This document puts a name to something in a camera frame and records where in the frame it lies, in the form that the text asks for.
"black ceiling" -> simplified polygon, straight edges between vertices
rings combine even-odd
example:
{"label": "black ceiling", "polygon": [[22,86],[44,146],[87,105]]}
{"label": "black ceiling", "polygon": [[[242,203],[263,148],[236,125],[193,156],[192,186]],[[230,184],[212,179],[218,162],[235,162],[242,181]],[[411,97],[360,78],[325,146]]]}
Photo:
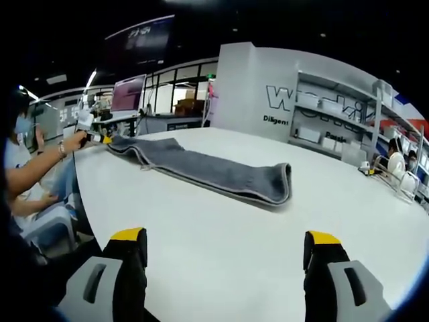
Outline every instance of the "black ceiling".
{"label": "black ceiling", "polygon": [[[83,87],[94,68],[104,69],[101,58],[106,36],[175,14],[164,66],[218,56],[220,45],[228,42],[252,41],[256,46],[304,50],[342,60],[386,80],[429,118],[426,89],[420,81],[427,66],[423,53],[426,37],[420,32],[424,13],[419,15],[418,7],[409,2],[124,0],[102,5],[66,4],[11,10],[16,19],[11,19],[13,27],[6,31],[13,32],[7,37],[14,58],[10,64],[16,65],[15,79],[40,97]],[[97,83],[111,84],[150,71],[144,68],[97,76]],[[67,74],[65,83],[46,83],[46,78],[60,73]]]}

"folded towel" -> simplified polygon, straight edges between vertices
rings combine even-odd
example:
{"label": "folded towel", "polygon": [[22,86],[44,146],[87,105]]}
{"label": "folded towel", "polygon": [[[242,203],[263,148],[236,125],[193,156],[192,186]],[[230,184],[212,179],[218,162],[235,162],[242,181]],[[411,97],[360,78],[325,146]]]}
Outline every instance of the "folded towel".
{"label": "folded towel", "polygon": [[116,136],[110,151],[136,156],[144,168],[239,199],[283,205],[291,196],[291,167],[287,163],[252,167],[185,150],[174,138],[149,141]]}

